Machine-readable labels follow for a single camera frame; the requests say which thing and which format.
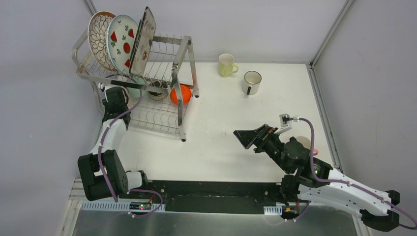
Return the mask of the mint green bowl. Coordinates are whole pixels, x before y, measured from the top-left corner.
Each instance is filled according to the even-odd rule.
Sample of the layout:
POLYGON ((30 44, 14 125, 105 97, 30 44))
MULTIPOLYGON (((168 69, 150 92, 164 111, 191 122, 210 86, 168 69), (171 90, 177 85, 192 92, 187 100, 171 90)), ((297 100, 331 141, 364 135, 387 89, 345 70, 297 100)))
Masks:
MULTIPOLYGON (((138 84, 140 85, 146 85, 146 81, 142 78, 139 78, 137 80, 138 84)), ((129 95, 132 98, 139 98, 141 95, 144 96, 146 95, 147 91, 146 90, 142 90, 142 89, 136 89, 136 88, 127 88, 129 95)))

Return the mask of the square flower pattern plate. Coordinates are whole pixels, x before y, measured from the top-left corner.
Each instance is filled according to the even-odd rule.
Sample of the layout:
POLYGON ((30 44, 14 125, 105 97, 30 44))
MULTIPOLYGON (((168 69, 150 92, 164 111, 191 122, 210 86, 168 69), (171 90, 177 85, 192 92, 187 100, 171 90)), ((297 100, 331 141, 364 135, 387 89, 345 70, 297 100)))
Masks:
POLYGON ((156 21, 150 7, 146 7, 137 29, 137 35, 130 56, 129 73, 134 76, 143 76, 149 59, 153 38, 156 31, 156 21))

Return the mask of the watermelon pattern round plate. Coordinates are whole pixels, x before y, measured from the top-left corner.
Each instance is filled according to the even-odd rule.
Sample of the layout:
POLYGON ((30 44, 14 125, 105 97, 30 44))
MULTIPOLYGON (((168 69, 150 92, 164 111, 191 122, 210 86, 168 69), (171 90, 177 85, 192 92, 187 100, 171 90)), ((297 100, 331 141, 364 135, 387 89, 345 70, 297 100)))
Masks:
POLYGON ((107 50, 110 61, 120 73, 128 75, 138 24, 127 15, 114 17, 107 28, 107 50))

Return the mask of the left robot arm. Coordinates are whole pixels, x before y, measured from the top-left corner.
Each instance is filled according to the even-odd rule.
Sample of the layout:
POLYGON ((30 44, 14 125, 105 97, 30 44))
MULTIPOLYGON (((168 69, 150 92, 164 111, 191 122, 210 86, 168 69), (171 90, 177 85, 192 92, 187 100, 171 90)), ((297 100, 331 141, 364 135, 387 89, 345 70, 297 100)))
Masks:
POLYGON ((112 197, 117 202, 119 195, 131 190, 138 199, 144 199, 150 192, 147 175, 142 170, 125 170, 118 155, 131 121, 127 91, 105 86, 104 94, 105 113, 97 142, 90 153, 78 158, 85 196, 89 201, 112 197))

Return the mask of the floral petal brown-rim plate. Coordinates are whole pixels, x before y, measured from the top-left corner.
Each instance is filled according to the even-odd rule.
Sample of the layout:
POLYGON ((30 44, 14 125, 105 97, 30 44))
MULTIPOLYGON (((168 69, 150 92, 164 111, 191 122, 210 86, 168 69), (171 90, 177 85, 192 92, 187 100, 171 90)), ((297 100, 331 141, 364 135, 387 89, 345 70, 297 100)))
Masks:
POLYGON ((107 49, 107 32, 115 15, 108 11, 95 13, 88 25, 88 42, 92 55, 105 69, 116 71, 107 49))

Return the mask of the orange plastic bowl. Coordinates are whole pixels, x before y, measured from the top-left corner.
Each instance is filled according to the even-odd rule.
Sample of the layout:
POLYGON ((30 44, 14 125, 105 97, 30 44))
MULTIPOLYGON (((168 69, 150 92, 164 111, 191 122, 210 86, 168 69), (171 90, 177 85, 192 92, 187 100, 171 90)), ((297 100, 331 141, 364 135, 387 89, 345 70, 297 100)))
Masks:
MULTIPOLYGON (((192 97, 191 89, 186 85, 180 84, 180 91, 182 94, 183 104, 184 105, 188 104, 192 97)), ((171 90, 169 97, 170 97, 170 101, 174 103, 175 105, 179 103, 175 88, 171 90)))

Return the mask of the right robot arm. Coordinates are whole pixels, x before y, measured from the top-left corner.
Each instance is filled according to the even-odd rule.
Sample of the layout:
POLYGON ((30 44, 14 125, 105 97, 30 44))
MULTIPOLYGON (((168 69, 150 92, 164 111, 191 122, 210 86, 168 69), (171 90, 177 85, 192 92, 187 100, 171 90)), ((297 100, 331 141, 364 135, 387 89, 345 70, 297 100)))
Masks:
POLYGON ((280 184, 268 192, 277 202, 317 202, 359 218, 364 225, 389 232, 397 228, 399 214, 391 205, 400 202, 394 190, 379 191, 341 173, 332 165, 310 156, 310 150, 295 137, 284 143, 276 128, 267 124, 254 130, 235 130, 233 134, 245 149, 266 153, 284 172, 280 184))

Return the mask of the brown patterned small bowl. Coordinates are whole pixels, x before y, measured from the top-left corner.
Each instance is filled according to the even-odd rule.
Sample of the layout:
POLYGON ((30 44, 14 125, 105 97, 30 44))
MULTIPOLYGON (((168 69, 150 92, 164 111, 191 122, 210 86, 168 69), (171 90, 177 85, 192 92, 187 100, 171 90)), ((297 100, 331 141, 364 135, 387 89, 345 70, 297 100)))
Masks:
POLYGON ((168 84, 165 81, 155 80, 149 83, 149 86, 155 87, 158 90, 148 91, 148 97, 154 101, 161 101, 168 96, 167 92, 163 92, 162 89, 167 89, 168 84))

